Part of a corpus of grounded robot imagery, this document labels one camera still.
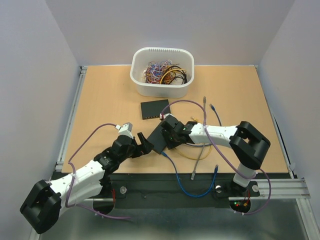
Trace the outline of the white plastic tub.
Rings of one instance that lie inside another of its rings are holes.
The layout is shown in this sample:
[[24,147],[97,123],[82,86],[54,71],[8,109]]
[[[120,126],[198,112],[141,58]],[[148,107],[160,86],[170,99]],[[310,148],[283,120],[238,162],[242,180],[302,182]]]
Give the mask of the white plastic tub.
[[142,96],[182,98],[194,76],[194,57],[184,49],[144,47],[132,58],[130,78]]

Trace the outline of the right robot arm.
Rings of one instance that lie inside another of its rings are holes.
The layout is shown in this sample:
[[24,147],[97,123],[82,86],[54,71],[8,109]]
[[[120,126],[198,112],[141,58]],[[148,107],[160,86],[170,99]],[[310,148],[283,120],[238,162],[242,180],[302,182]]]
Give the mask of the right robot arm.
[[167,148],[182,144],[211,144],[215,149],[218,146],[231,148],[240,162],[238,167],[234,167],[219,149],[217,152],[235,171],[230,182],[231,192],[235,195],[242,195],[248,190],[250,180],[261,168],[271,146],[270,141],[247,121],[234,126],[204,125],[195,121],[183,124],[169,113],[162,117],[160,127]]

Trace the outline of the black network switch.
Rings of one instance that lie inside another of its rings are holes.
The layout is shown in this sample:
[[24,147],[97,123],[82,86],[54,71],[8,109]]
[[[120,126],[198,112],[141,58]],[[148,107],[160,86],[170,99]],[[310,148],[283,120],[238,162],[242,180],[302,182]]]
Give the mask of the black network switch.
[[167,146],[165,138],[162,135],[162,130],[163,127],[161,126],[161,124],[158,124],[147,138],[147,141],[153,144],[152,150],[157,154],[161,154]]
[[143,120],[157,119],[162,110],[169,105],[168,99],[146,101],[140,103],[141,116]]

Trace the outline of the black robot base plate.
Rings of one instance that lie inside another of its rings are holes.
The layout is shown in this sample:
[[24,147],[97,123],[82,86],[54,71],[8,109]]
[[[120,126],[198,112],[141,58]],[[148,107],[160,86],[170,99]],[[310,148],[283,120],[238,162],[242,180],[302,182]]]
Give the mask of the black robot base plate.
[[93,208],[103,214],[113,209],[234,208],[248,212],[250,200],[260,196],[258,183],[245,188],[230,173],[115,173],[108,186],[95,196]]

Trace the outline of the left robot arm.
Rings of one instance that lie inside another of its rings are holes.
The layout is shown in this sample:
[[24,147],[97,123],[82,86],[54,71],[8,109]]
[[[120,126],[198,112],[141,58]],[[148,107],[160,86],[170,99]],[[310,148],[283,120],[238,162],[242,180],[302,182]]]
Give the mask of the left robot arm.
[[20,207],[20,213],[36,233],[48,231],[67,209],[81,206],[87,198],[108,196],[111,193],[108,176],[126,159],[147,155],[153,150],[153,144],[141,132],[137,135],[140,144],[134,137],[119,135],[112,146],[78,170],[56,180],[36,182]]

